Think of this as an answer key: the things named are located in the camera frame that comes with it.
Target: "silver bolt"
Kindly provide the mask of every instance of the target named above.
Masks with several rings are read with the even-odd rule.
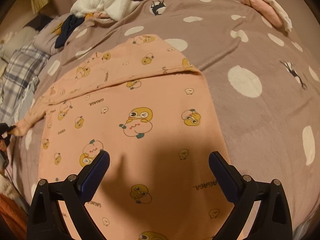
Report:
[[[77,178],[77,176],[74,175],[74,174],[72,174],[72,175],[70,175],[70,176],[68,177],[68,180],[69,180],[69,181],[74,181],[76,178]]]
[[[43,186],[45,183],[46,183],[46,180],[45,180],[45,179],[41,179],[41,180],[39,181],[39,185],[40,185],[40,186]]]
[[[275,179],[273,181],[274,184],[276,184],[277,186],[280,186],[281,185],[281,182],[279,181],[279,179]]]
[[[251,177],[250,177],[249,175],[244,175],[244,176],[243,176],[243,179],[244,179],[245,181],[250,181],[250,180],[251,180]]]

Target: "folded pink garment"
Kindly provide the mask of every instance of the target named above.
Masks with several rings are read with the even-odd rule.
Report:
[[[241,0],[245,5],[248,5],[258,12],[262,13],[265,18],[276,28],[283,25],[283,21],[273,7],[264,0]]]

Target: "bed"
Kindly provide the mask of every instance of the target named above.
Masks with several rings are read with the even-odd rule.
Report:
[[[45,82],[40,82],[35,101],[94,52],[156,34],[205,75],[233,165],[259,181],[281,180],[295,230],[319,206],[318,63],[294,31],[279,32],[239,0],[164,0],[161,15],[152,10],[153,2],[144,0],[117,23],[85,21],[39,74]],[[14,180],[28,202],[49,165],[42,144],[47,125],[40,120],[15,144]],[[51,180],[69,173],[59,171]],[[244,234],[252,222],[251,217]]]

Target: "plaid fabric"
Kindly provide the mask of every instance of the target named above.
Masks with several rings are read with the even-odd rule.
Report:
[[[31,80],[38,76],[50,55],[36,49],[33,43],[23,46],[12,55],[4,73],[0,122],[13,124],[13,110]]]

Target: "black animal print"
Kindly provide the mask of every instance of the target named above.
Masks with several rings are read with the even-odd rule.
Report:
[[[158,0],[158,2],[159,2],[159,4],[155,4],[155,2],[152,1],[152,5],[151,5],[152,12],[153,12],[153,14],[154,14],[155,16],[161,15],[161,13],[158,13],[158,10],[159,10],[160,8],[166,7],[165,4],[164,4],[164,0],[162,0],[162,1],[159,1],[159,0]]]
[[[306,86],[306,84],[305,83],[303,83],[302,82],[302,79],[301,79],[301,77],[297,74],[297,72],[294,70],[294,66],[293,66],[293,63],[292,62],[282,62],[281,60],[280,60],[280,62],[283,64],[283,65],[285,65],[285,67],[287,68],[287,70],[292,74],[292,76],[295,78],[295,77],[298,77],[299,78],[299,80],[300,80],[300,84],[301,84],[301,86],[302,86],[302,88],[304,89],[304,90],[306,90],[307,89],[307,86]]]

